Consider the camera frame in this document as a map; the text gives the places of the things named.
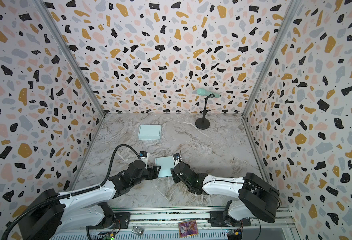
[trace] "light blue box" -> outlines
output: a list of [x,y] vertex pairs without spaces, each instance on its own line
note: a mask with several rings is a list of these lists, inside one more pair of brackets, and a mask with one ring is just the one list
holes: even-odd
[[158,157],[155,159],[155,165],[161,166],[158,177],[171,176],[171,168],[174,168],[174,159],[172,156],[169,157]]
[[140,125],[139,140],[159,140],[161,125]]

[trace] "microphone stand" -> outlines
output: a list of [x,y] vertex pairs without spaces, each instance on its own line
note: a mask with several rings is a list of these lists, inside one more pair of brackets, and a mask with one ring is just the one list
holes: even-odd
[[210,122],[208,119],[205,118],[205,115],[207,114],[207,103],[208,103],[208,98],[214,98],[215,94],[210,94],[209,96],[207,96],[205,98],[205,106],[204,106],[204,110],[202,111],[202,118],[199,118],[196,120],[196,127],[198,129],[207,129],[210,126]]

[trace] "round stand base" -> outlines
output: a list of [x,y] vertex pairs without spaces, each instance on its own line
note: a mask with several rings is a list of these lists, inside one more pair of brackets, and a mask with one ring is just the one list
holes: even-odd
[[202,130],[207,129],[210,126],[210,122],[206,118],[197,119],[195,124],[198,129],[202,129]]

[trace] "microphone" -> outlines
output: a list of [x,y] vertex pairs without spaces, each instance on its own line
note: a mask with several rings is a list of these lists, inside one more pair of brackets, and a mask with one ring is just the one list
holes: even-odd
[[205,90],[205,89],[203,89],[203,88],[197,89],[197,94],[198,94],[198,95],[201,95],[201,96],[209,96],[209,95],[211,95],[211,94],[214,94],[214,95],[215,95],[215,98],[221,97],[220,94],[214,93],[214,92],[211,92],[211,91],[208,91],[208,90]]

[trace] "ventilated metal panel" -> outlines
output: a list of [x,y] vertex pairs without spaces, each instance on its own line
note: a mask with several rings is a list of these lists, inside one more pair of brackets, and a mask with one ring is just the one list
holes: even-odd
[[[95,240],[102,239],[103,236],[97,236]],[[170,231],[144,231],[142,236],[133,234],[131,232],[120,232],[116,235],[115,240],[168,240],[180,239],[177,230]],[[227,240],[226,233],[220,229],[214,230],[200,230],[198,235],[185,237],[183,239],[193,240]],[[52,240],[87,240],[87,235],[84,232],[79,233],[61,233],[52,238]]]

